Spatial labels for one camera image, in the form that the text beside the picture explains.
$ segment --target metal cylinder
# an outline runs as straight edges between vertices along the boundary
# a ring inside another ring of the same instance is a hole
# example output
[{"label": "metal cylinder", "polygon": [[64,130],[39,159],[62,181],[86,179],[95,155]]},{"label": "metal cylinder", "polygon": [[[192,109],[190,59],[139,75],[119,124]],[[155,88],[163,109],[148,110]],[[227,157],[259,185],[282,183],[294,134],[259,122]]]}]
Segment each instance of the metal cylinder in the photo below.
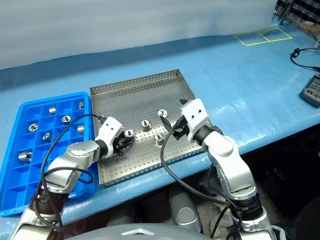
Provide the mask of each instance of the metal cylinder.
[{"label": "metal cylinder", "polygon": [[162,145],[165,141],[165,137],[162,133],[157,133],[154,135],[154,140],[157,145]]},{"label": "metal cylinder", "polygon": [[76,127],[76,130],[78,131],[79,134],[84,134],[85,132],[85,125],[79,125]]},{"label": "metal cylinder", "polygon": [[158,117],[160,118],[160,116],[166,118],[168,116],[168,112],[165,109],[160,109],[158,111]]},{"label": "metal cylinder", "polygon": [[45,134],[43,135],[43,137],[42,137],[42,140],[43,140],[43,141],[46,141],[46,142],[50,142],[50,140],[51,140],[51,132],[45,133]]},{"label": "metal cylinder", "polygon": [[83,102],[83,101],[80,101],[79,103],[78,103],[78,109],[79,110],[82,110],[82,109],[84,109],[85,108],[85,103]]},{"label": "metal cylinder", "polygon": [[18,159],[20,162],[30,162],[31,158],[32,158],[32,151],[23,151],[18,155]]},{"label": "metal cylinder", "polygon": [[28,131],[30,133],[33,133],[35,131],[38,130],[38,123],[32,123],[29,127],[28,127]]},{"label": "metal cylinder", "polygon": [[150,125],[150,122],[148,120],[143,120],[141,122],[141,126],[142,126],[143,131],[145,131],[145,132],[148,132],[151,129],[151,125]]},{"label": "metal cylinder", "polygon": [[124,136],[126,138],[134,138],[135,137],[135,132],[132,129],[128,129],[124,131]]},{"label": "metal cylinder", "polygon": [[65,124],[69,123],[70,120],[71,120],[71,117],[69,115],[65,115],[61,118],[61,122],[65,123]]},{"label": "metal cylinder", "polygon": [[49,107],[49,113],[50,113],[50,114],[56,114],[56,112],[57,112],[56,106],[51,106],[51,107]]}]

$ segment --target black cable wire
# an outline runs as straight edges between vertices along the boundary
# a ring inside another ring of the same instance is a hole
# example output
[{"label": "black cable wire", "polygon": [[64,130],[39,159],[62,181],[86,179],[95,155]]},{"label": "black cable wire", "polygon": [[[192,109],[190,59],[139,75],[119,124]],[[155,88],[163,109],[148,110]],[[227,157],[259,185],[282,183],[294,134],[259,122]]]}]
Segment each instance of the black cable wire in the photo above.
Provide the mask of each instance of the black cable wire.
[{"label": "black cable wire", "polygon": [[297,63],[296,61],[294,61],[294,59],[299,56],[300,52],[306,51],[306,50],[320,50],[320,48],[313,48],[313,47],[302,48],[302,49],[296,48],[296,49],[294,49],[293,53],[291,53],[291,55],[290,55],[290,61],[299,67],[314,70],[316,72],[320,72],[320,66],[307,66],[307,65],[303,65],[303,64],[300,64],[300,63]]},{"label": "black cable wire", "polygon": [[222,210],[222,212],[220,213],[218,219],[216,220],[215,225],[214,225],[214,228],[213,228],[213,230],[212,230],[212,232],[211,232],[211,235],[210,235],[210,238],[211,238],[211,239],[214,239],[216,230],[217,230],[217,228],[218,228],[218,225],[219,225],[221,219],[223,218],[223,216],[225,215],[227,209],[228,209],[228,207],[225,206],[224,209]]},{"label": "black cable wire", "polygon": [[231,204],[231,202],[224,202],[218,199],[213,198],[212,196],[208,196],[196,189],[194,189],[193,187],[191,187],[190,185],[188,185],[187,183],[185,183],[183,180],[181,180],[179,177],[177,177],[172,171],[171,169],[168,167],[168,165],[165,162],[164,159],[164,150],[165,150],[165,146],[168,142],[169,137],[171,136],[171,134],[174,132],[175,127],[173,127],[169,133],[167,134],[167,136],[164,139],[164,142],[162,144],[161,147],[161,151],[160,151],[160,159],[161,159],[161,163],[163,165],[163,167],[165,168],[165,170],[171,175],[171,177],[173,177],[180,185],[182,185],[185,189],[187,189],[189,192],[193,193],[194,195],[198,196],[199,198],[202,198],[204,200],[208,200],[217,204],[221,204],[221,205],[227,205],[229,206]]},{"label": "black cable wire", "polygon": [[231,238],[231,236],[233,236],[233,238],[235,238],[235,234],[237,234],[240,231],[241,225],[242,225],[242,214],[238,214],[238,223],[235,227],[234,230],[232,230],[225,238],[225,240],[229,240]]},{"label": "black cable wire", "polygon": [[[82,119],[84,117],[89,117],[89,116],[92,116],[92,117],[95,117],[95,118],[98,118],[100,121],[102,119],[104,119],[104,117],[102,116],[98,116],[96,114],[84,114],[84,115],[81,115],[79,117],[77,117],[75,120],[73,120],[68,126],[65,127],[65,129],[57,136],[57,138],[54,140],[54,142],[52,143],[52,145],[50,146],[48,152],[46,153],[45,157],[44,157],[44,160],[42,162],[42,165],[41,165],[41,180],[39,181],[39,184],[36,188],[36,192],[35,192],[35,195],[34,195],[34,199],[35,199],[35,204],[34,204],[34,212],[36,214],[36,216],[39,218],[39,220],[41,222],[43,222],[45,225],[47,225],[49,228],[51,229],[54,229],[56,231],[58,231],[58,237],[61,239],[63,238],[63,233],[64,233],[64,230],[63,230],[63,223],[62,223],[62,220],[61,220],[61,216],[56,208],[56,206],[54,206],[54,204],[50,201],[51,199],[51,194],[49,192],[49,189],[48,189],[48,186],[47,186],[47,181],[46,181],[46,178],[45,176],[50,174],[50,173],[53,173],[53,172],[56,172],[56,171],[61,171],[61,170],[74,170],[74,171],[79,171],[79,172],[82,172],[82,173],[86,173],[88,174],[90,177],[91,177],[91,180],[87,183],[90,183],[93,181],[93,175],[86,171],[86,170],[83,170],[83,169],[80,169],[80,168],[73,168],[73,167],[57,167],[57,168],[53,168],[53,169],[50,169],[48,170],[46,173],[45,173],[45,165],[46,165],[46,162],[49,158],[49,155],[51,154],[51,151],[53,150],[54,146],[57,144],[57,142],[59,141],[59,139],[63,136],[63,134],[74,124],[76,123],[79,119]],[[49,204],[52,208],[52,211],[54,212],[54,215],[58,221],[58,224],[59,226],[56,226],[56,225],[53,225],[51,222],[45,220],[39,213],[39,202],[38,202],[38,195],[41,193],[41,186],[43,186],[43,190],[44,190],[44,194],[45,196],[49,199]]]}]

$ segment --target blue plastic tray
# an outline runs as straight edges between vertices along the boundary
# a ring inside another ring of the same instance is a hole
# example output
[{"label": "blue plastic tray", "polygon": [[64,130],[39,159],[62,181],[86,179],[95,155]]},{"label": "blue plastic tray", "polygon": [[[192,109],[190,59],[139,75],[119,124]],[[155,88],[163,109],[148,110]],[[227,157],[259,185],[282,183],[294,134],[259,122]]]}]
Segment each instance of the blue plastic tray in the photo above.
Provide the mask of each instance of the blue plastic tray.
[{"label": "blue plastic tray", "polygon": [[[84,102],[84,109],[78,109],[78,103]],[[55,106],[56,113],[50,114],[49,108]],[[61,117],[71,116],[71,121],[83,114],[92,113],[90,97],[85,92],[73,93],[57,97],[50,97],[22,104],[18,110],[8,146],[1,168],[1,217],[21,214],[25,206],[31,200],[40,180],[40,168],[51,142],[68,125],[61,122]],[[29,132],[30,124],[37,123],[38,129]],[[77,131],[78,125],[84,125],[84,134]],[[45,133],[51,133],[50,141],[43,141]],[[75,123],[64,133],[54,146],[48,165],[59,155],[63,154],[68,145],[93,139],[95,136],[91,117],[84,117]],[[31,151],[31,161],[21,162],[18,155],[21,152]],[[97,172],[97,165],[89,168],[91,173]],[[83,180],[90,180],[86,174],[81,176]],[[96,184],[85,184],[80,181],[76,184],[69,197],[73,201],[89,198],[95,192]]]}]

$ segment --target stainless steel tray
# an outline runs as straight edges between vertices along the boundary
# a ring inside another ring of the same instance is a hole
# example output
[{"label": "stainless steel tray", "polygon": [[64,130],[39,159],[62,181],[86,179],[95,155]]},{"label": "stainless steel tray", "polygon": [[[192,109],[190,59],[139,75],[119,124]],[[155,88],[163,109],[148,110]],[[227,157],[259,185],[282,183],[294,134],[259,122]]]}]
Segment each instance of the stainless steel tray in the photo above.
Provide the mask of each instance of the stainless steel tray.
[{"label": "stainless steel tray", "polygon": [[[98,162],[99,182],[111,185],[161,167],[160,149],[154,135],[167,130],[158,118],[158,111],[165,109],[167,119],[173,124],[181,116],[179,99],[195,96],[178,69],[154,75],[90,88],[92,110],[97,115],[112,116],[125,129],[135,132],[134,143],[123,151]],[[144,132],[141,122],[148,120],[151,130]],[[100,124],[95,120],[95,134]],[[184,136],[179,141],[171,137],[165,146],[164,158],[172,163],[201,152],[196,143],[189,143]]]}]

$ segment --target white wall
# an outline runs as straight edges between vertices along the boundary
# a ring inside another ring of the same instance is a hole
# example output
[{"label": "white wall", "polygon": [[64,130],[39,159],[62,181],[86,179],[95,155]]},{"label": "white wall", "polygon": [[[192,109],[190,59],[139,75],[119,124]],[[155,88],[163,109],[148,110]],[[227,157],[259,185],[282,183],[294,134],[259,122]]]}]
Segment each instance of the white wall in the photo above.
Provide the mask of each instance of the white wall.
[{"label": "white wall", "polygon": [[268,28],[277,0],[0,0],[0,69]]}]

